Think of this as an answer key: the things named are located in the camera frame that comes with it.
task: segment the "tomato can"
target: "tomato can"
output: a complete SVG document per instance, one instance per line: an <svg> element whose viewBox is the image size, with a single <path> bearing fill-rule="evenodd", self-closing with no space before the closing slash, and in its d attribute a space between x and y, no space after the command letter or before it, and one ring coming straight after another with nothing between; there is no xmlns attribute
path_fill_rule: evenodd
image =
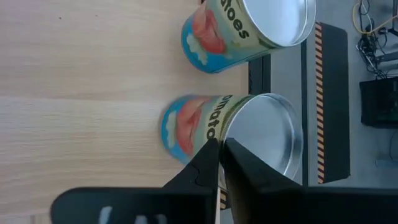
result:
<svg viewBox="0 0 398 224"><path fill-rule="evenodd" d="M187 95L175 100L162 118L164 147L188 164L207 140L235 138L258 158L293 179L300 166L303 134L290 103L275 94ZM226 190L222 167L219 186Z"/></svg>
<svg viewBox="0 0 398 224"><path fill-rule="evenodd" d="M181 42L206 73L303 42L315 23L315 0L206 0L184 23Z"/></svg>

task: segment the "gray floor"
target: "gray floor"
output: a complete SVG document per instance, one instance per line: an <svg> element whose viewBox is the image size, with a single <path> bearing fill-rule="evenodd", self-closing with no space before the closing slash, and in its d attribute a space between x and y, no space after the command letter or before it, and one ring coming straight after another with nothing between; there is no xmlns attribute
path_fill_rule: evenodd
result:
<svg viewBox="0 0 398 224"><path fill-rule="evenodd" d="M349 115L351 139L351 176L322 186L397 188L398 169L376 167L375 160L388 158L389 140L394 130L375 129L361 124L361 96L359 82L373 80L373 74L359 56L355 45L360 38L352 23L355 0L317 1L317 21L344 29L348 33L349 58ZM376 25L392 16L392 0L371 0L370 16ZM398 50L398 37L389 34L386 51ZM314 34L308 38L308 118L309 181L317 185L316 110L315 110L315 47ZM301 116L300 47L284 49L272 54L272 92L288 98ZM394 138L392 155L398 158L398 136Z"/></svg>

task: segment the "can label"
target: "can label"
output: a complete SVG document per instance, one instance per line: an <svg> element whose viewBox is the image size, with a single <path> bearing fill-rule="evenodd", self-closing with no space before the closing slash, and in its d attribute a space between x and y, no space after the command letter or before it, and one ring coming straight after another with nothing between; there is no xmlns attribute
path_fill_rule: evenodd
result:
<svg viewBox="0 0 398 224"><path fill-rule="evenodd" d="M182 164L188 164L207 140L223 140L230 118L252 97L190 95L174 101L162 120L165 148Z"/></svg>
<svg viewBox="0 0 398 224"><path fill-rule="evenodd" d="M198 69L213 73L269 53L239 0L206 0L182 28L182 47Z"/></svg>

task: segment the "wooden table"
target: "wooden table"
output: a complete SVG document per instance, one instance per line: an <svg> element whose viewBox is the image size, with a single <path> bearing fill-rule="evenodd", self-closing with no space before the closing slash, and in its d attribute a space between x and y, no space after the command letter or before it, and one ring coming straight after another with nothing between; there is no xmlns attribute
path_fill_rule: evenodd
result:
<svg viewBox="0 0 398 224"><path fill-rule="evenodd" d="M78 186L161 186L182 169L159 117L180 95L247 94L247 65L191 66L196 0L0 0L0 223L49 223Z"/></svg>

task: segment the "metal lid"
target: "metal lid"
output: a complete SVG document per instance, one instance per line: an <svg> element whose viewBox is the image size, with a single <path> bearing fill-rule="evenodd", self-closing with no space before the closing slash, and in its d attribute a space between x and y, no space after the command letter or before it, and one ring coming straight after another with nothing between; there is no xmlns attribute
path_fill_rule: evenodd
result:
<svg viewBox="0 0 398 224"><path fill-rule="evenodd" d="M303 42L315 23L315 0L242 0L257 30L273 43Z"/></svg>
<svg viewBox="0 0 398 224"><path fill-rule="evenodd" d="M279 95L249 100L236 113L226 136L290 179L300 166L302 127L290 103Z"/></svg>

